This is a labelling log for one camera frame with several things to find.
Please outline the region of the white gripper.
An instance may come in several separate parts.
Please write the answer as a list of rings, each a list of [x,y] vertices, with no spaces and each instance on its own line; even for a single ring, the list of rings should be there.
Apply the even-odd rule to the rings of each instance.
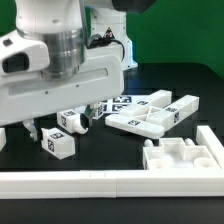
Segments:
[[[108,46],[88,49],[79,30],[38,34],[14,30],[0,37],[0,126],[23,122],[37,139],[34,118],[88,105],[124,90],[122,57]]]

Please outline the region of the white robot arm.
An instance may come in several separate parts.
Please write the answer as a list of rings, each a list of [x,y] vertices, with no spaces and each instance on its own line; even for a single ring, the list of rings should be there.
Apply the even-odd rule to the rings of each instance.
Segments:
[[[88,42],[85,9],[106,9],[106,27],[156,0],[15,0],[16,29],[0,38],[0,127],[116,97],[124,90],[126,46]]]

